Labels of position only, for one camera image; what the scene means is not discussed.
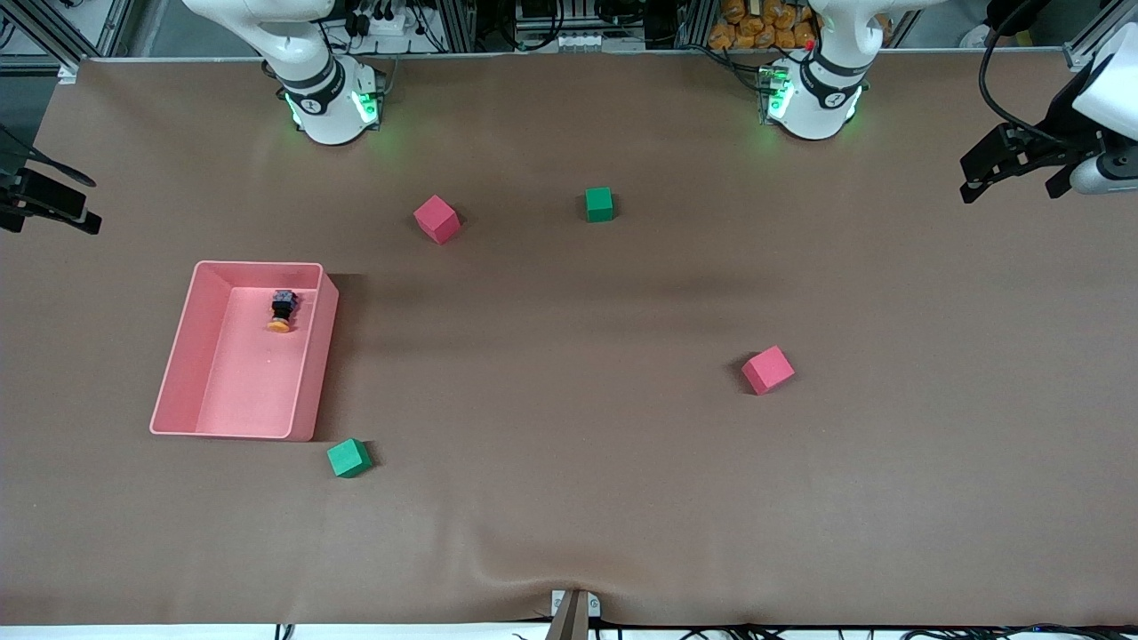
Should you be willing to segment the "pink plastic tray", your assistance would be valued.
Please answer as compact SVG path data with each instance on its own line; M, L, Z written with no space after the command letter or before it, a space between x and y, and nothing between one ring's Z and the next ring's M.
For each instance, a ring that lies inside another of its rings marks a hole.
M277 289L296 292L270 333ZM316 430L339 292L318 263L200 260L162 379L154 435L307 442Z

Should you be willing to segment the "pile of orange bags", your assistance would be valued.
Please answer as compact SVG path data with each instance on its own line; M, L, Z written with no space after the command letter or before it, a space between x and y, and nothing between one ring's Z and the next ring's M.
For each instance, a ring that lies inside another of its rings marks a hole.
M807 0L718 0L707 47L712 50L810 50L818 16Z

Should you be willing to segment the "pink foam cube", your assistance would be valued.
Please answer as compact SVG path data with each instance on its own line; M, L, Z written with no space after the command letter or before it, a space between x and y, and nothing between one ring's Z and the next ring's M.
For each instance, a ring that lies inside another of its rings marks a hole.
M748 359L742 366L742 374L756 396L762 396L792 380L795 370L783 348L775 345Z
M446 244L462 228L457 212L439 195L431 195L413 214L422 232L435 244Z

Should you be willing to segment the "white power strip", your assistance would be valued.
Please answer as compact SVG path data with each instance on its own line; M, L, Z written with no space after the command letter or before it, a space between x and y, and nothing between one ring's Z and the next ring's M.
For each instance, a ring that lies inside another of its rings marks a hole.
M423 20L409 0L345 0L344 28L349 36L422 36Z

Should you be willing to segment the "aluminium frame rail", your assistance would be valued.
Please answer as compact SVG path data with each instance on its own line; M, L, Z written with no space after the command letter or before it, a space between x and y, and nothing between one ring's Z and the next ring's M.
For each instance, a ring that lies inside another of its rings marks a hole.
M1067 69L1085 68L1102 46L1131 20L1138 20L1138 0L1102 0L1099 13L1063 46Z
M0 76L74 74L113 57L140 0L0 0Z

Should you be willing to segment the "metal table clamp bracket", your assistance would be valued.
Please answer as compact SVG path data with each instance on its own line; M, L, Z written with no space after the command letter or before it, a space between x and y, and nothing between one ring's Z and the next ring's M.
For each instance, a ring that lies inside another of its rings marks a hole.
M600 596L585 590L551 592L551 623L544 640L595 640L589 622L600 620Z

